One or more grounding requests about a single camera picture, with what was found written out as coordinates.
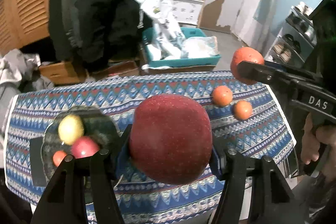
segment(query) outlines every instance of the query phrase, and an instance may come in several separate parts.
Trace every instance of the small orange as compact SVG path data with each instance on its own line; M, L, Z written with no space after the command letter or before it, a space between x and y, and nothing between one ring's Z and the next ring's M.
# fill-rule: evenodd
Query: small orange
M64 159L64 157L67 155L67 153L65 153L64 151L56 151L55 154L52 157L52 161L54 162L54 164L56 165L56 167L58 167L62 160Z
M220 85L213 90L212 100L217 106L227 106L232 102L232 91L227 86Z
M252 115L252 105L247 101L239 101L235 104L234 113L238 120L246 120Z

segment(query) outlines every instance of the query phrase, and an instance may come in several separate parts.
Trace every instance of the hand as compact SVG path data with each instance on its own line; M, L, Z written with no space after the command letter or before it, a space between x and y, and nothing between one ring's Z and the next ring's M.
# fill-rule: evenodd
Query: hand
M308 114L304 125L302 137L301 160L305 164L317 161L319 158L320 142L331 146L329 158L325 163L322 173L328 181L336 178L336 126L322 126L316 130L316 136L312 133L313 122L311 113Z

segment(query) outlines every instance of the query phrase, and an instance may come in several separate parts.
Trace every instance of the plastic bag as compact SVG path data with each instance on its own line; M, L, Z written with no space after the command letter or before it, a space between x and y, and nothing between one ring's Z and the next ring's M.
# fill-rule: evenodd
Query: plastic bag
M135 0L153 20L152 44L162 52L162 57L181 58L185 36L173 16L171 0Z
M206 58L217 54L216 37L189 37L182 46L182 58Z

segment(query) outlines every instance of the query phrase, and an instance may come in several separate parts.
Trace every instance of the table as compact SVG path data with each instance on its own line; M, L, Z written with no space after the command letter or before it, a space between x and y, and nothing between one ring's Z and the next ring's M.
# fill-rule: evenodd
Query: table
M218 108L212 104L211 92L218 85L227 85L233 91L231 105ZM18 95L5 135L6 185L19 197L38 203L44 188L32 184L30 139L44 136L58 113L76 105L95 106L110 116L122 133L132 123L137 105L160 93L184 95L199 102L209 115L213 133L226 135L229 146L243 155L269 155L278 164L296 144L267 85L242 84L230 71L119 77ZM232 115L233 104L241 99L253 106L253 115L246 121ZM249 186L251 178L246 180L246 188ZM153 181L129 166L115 187L115 195L125 223L172 223L215 208L222 188L223 182L211 174L209 166L198 180L182 186ZM89 223L96 223L93 204L87 204L87 214Z

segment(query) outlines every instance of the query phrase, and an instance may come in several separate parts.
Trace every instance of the tangerine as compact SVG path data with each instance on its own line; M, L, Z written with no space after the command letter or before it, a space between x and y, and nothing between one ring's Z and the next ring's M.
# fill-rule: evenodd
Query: tangerine
M54 162L54 165L58 167L66 155L67 153L65 153L64 151L61 151L61 150L56 151L52 157L52 161Z
M254 80L242 78L239 73L237 66L242 61L249 61L257 64L263 65L265 63L263 56L255 49L250 47L242 47L235 51L231 61L231 72L233 76L247 85L253 85L256 83Z
M252 105L247 101L239 101L234 106L234 113L238 120L246 120L252 115Z
M232 91L224 85L216 87L212 92L212 100L215 105L224 107L232 102Z

